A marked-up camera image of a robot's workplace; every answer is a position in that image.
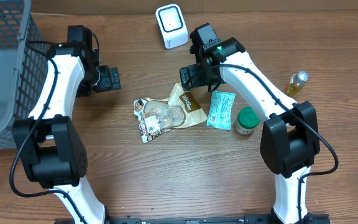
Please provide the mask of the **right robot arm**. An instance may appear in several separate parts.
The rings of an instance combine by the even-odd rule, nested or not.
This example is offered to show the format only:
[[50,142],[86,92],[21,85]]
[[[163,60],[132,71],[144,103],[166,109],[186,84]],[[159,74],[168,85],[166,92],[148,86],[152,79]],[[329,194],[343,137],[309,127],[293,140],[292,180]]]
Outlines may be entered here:
[[246,223],[325,223],[324,215],[306,208],[306,181],[320,152],[316,110],[297,103],[278,89],[253,63],[235,38],[221,40],[210,24],[191,34],[196,63],[180,69],[184,90],[207,86],[210,92],[227,83],[254,110],[262,125],[260,154],[275,175],[271,215],[246,215]]

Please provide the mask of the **teal snack packet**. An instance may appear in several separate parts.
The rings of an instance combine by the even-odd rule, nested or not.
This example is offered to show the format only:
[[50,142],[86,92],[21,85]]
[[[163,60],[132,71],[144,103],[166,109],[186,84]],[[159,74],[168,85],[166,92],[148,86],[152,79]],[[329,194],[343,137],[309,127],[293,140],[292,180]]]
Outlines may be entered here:
[[206,125],[230,131],[235,97],[235,93],[213,91]]

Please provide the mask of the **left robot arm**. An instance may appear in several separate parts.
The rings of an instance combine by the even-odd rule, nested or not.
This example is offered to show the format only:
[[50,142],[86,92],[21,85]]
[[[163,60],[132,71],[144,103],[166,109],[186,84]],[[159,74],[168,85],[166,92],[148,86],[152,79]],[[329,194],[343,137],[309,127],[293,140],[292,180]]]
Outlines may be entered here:
[[27,119],[14,122],[17,154],[9,173],[11,190],[24,198],[55,194],[72,223],[109,223],[107,208],[87,178],[86,148],[71,120],[78,96],[121,87],[116,67],[101,65],[97,36],[83,25],[68,26],[67,41],[50,42],[47,77]]

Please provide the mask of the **green lid white jar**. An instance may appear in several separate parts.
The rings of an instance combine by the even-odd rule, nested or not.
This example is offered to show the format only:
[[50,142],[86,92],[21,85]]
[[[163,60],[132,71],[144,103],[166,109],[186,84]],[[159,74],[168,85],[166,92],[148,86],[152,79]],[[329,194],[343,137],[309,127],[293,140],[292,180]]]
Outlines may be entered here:
[[260,123],[260,119],[251,107],[240,110],[234,120],[234,128],[240,134],[250,134]]

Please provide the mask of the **brown Pantree snack bag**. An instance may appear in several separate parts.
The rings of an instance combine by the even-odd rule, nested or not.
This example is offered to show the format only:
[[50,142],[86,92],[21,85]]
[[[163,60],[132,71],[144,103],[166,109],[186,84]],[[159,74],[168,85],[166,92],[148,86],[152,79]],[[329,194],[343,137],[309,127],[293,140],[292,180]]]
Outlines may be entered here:
[[176,83],[166,99],[139,98],[133,102],[144,143],[172,129],[183,129],[207,120],[207,115],[190,91]]

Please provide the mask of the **yellow drink bottle silver cap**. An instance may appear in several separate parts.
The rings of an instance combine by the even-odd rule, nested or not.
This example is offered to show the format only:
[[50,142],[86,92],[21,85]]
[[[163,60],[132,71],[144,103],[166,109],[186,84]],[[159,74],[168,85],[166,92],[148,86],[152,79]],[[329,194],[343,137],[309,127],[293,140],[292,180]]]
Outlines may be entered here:
[[284,88],[284,94],[287,96],[294,98],[304,87],[306,82],[308,81],[308,73],[306,71],[299,71],[292,75],[290,82]]

